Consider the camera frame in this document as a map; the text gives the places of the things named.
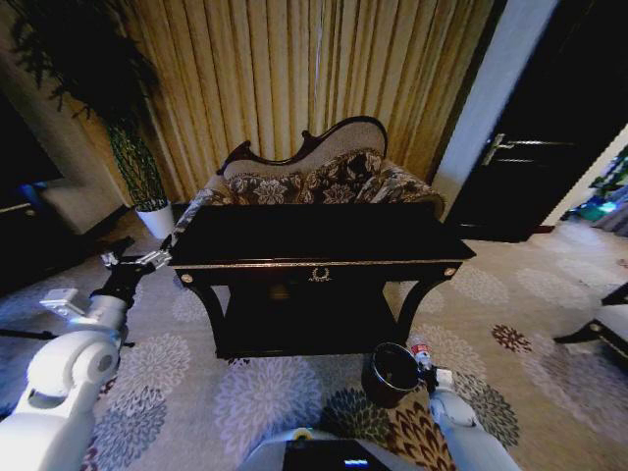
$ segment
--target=bottle label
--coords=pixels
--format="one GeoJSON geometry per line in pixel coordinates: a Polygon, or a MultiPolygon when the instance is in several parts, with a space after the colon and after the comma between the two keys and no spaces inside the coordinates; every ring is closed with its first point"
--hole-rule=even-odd
{"type": "Polygon", "coordinates": [[[430,347],[428,347],[425,344],[412,345],[410,347],[410,351],[412,351],[412,354],[414,356],[418,355],[419,353],[427,353],[429,355],[430,354],[430,347]]]}

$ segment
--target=white plant pot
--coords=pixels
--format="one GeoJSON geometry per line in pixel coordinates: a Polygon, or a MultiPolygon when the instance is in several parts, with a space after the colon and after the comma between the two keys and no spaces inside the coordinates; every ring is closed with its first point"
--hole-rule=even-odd
{"type": "Polygon", "coordinates": [[[157,211],[137,211],[137,216],[143,221],[151,234],[156,238],[166,238],[175,228],[173,208],[170,203],[157,211]]]}

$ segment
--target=potted plant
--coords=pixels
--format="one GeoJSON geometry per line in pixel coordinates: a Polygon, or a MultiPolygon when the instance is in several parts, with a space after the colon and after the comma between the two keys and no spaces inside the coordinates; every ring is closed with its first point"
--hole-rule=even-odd
{"type": "Polygon", "coordinates": [[[117,0],[7,0],[17,17],[12,29],[19,64],[41,86],[56,80],[59,109],[67,94],[93,112],[109,134],[133,206],[154,236],[174,227],[155,160],[139,132],[145,90],[156,84],[150,62],[122,35],[117,0]]]}

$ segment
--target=sofa backrest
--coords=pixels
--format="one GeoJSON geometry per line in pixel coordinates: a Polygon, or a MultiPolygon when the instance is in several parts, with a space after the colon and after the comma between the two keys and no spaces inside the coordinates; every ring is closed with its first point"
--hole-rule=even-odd
{"type": "Polygon", "coordinates": [[[250,142],[243,142],[229,155],[218,175],[227,180],[238,174],[279,176],[299,172],[305,176],[338,155],[362,148],[375,149],[386,157],[386,130],[375,118],[347,118],[321,135],[313,136],[308,131],[302,135],[303,144],[298,152],[280,161],[255,155],[249,148],[250,142]]]}

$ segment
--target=white wall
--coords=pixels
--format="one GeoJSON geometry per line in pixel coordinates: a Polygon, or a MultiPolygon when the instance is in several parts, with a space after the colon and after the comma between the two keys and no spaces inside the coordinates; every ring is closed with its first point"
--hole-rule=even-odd
{"type": "Polygon", "coordinates": [[[557,0],[508,0],[432,183],[447,203],[471,173],[557,0]]]}
{"type": "Polygon", "coordinates": [[[544,226],[555,226],[565,211],[577,206],[591,195],[589,185],[595,180],[610,163],[610,161],[628,145],[628,125],[615,137],[604,152],[589,167],[589,170],[574,184],[558,205],[543,221],[544,226]]]}
{"type": "MultiPolygon", "coordinates": [[[[6,5],[0,6],[0,89],[64,175],[49,183],[43,197],[70,229],[83,234],[119,208],[122,196],[103,164],[101,150],[80,121],[72,118],[70,107],[58,112],[56,101],[48,99],[53,84],[37,89],[32,76],[16,65],[9,33],[11,13],[6,5]]],[[[20,155],[5,158],[19,159],[20,155]]]]}

